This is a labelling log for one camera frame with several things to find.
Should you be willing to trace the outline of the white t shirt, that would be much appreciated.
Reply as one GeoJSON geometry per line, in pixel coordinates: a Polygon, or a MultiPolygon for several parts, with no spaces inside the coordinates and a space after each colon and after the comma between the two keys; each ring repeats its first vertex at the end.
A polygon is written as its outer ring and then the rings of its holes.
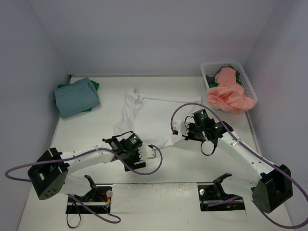
{"type": "Polygon", "coordinates": [[[127,91],[121,120],[114,126],[115,135],[133,131],[146,144],[163,149],[184,140],[170,128],[174,111],[185,103],[201,103],[201,97],[180,97],[127,91]]]}

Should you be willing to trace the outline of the white laundry basket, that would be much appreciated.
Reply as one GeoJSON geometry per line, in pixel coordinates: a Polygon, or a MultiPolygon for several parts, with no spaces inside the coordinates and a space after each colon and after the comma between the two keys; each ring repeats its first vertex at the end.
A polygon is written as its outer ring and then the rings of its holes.
{"type": "Polygon", "coordinates": [[[251,85],[251,82],[242,67],[242,65],[238,61],[234,60],[224,60],[224,61],[213,61],[213,62],[205,62],[200,65],[201,72],[203,75],[203,79],[205,82],[205,87],[208,90],[209,82],[207,80],[208,77],[214,77],[218,71],[223,67],[233,67],[237,72],[239,72],[239,80],[241,82],[241,86],[244,88],[245,96],[253,99],[256,103],[258,101],[257,95],[251,85]]]}

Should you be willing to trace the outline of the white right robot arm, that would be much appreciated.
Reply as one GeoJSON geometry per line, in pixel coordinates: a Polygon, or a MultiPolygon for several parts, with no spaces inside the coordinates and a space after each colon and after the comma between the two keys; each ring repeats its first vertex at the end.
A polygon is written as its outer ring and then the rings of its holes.
{"type": "Polygon", "coordinates": [[[293,196],[291,175],[286,165],[266,164],[259,155],[249,152],[247,144],[241,145],[241,138],[225,121],[215,122],[206,110],[199,110],[191,116],[193,122],[184,120],[180,131],[186,140],[204,143],[210,141],[213,148],[220,148],[248,170],[252,180],[241,179],[226,173],[214,181],[213,193],[218,198],[236,194],[248,198],[264,213],[271,213],[293,196]]]}

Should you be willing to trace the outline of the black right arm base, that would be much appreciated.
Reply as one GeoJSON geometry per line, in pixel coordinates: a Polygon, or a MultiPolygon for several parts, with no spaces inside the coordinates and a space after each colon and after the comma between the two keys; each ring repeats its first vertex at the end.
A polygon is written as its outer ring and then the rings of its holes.
{"type": "Polygon", "coordinates": [[[198,183],[197,188],[201,212],[245,210],[242,197],[226,194],[213,183],[198,183]]]}

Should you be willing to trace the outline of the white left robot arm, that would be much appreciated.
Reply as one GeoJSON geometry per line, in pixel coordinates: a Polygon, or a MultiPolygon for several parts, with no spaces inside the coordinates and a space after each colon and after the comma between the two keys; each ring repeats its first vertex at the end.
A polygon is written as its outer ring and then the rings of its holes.
{"type": "Polygon", "coordinates": [[[117,160],[123,163],[125,171],[132,171],[145,167],[145,161],[155,155],[151,146],[145,145],[132,131],[126,139],[116,135],[103,142],[103,146],[85,151],[48,149],[27,172],[38,198],[47,200],[57,193],[68,193],[90,202],[96,197],[94,181],[89,175],[76,177],[75,172],[117,160]]]}

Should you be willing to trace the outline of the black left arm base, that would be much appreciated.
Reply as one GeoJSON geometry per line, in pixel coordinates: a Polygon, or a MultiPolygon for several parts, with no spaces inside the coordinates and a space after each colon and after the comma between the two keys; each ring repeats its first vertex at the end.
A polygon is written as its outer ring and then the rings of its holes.
{"type": "MultiPolygon", "coordinates": [[[[84,196],[74,194],[73,196],[84,203],[89,209],[97,214],[107,214],[111,211],[112,185],[96,184],[89,175],[85,175],[86,183],[89,183],[90,190],[84,196]]],[[[66,214],[90,214],[79,202],[68,198],[66,214]]]]}

